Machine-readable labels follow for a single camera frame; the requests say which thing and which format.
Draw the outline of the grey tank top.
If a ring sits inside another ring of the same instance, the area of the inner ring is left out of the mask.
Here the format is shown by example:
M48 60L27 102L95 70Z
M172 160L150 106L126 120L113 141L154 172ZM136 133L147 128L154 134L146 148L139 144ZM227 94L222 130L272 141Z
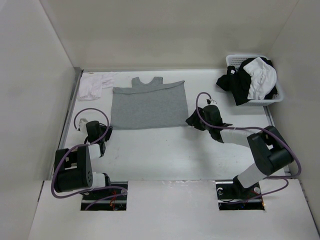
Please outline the grey tank top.
M131 87L113 88L110 123L115 130L184 127L188 116L183 80L163 83L156 76L143 83L135 77Z

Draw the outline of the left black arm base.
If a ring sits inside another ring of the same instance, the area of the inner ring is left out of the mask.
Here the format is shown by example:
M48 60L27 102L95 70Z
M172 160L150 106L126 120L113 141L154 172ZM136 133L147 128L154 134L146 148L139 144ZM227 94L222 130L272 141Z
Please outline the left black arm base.
M128 182L112 182L105 174L105 182L108 189L93 190L82 193L81 211L126 211L127 195L124 189L128 189Z

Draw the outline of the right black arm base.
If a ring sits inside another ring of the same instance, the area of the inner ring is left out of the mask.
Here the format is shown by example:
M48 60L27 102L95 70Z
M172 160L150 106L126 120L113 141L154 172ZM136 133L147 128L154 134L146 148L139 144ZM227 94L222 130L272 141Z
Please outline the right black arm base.
M220 211L265 210L263 198L259 196L262 193L259 183L243 188L233 180L218 180L215 187Z

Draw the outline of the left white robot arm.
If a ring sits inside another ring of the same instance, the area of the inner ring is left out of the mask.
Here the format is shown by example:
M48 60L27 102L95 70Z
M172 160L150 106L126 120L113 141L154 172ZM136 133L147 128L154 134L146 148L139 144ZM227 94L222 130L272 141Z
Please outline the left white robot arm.
M80 119L78 130L86 134L84 146L73 149L58 168L68 148L55 152L54 170L57 172L53 188L57 193L65 193L82 189L95 189L100 199L108 199L112 195L112 186L106 173L92 170L92 160L104 156L106 144L113 128L107 127L97 120Z

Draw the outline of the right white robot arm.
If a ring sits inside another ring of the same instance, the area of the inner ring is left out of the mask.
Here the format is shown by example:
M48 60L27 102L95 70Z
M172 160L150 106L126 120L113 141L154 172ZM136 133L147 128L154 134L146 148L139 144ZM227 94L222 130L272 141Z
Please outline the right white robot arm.
M219 108L215 105L198 107L185 122L197 130L208 131L217 142L250 149L254 163L233 178L231 190L238 198L245 197L250 187L294 161L284 146L286 142L275 127L267 126L261 130L236 129L223 122Z

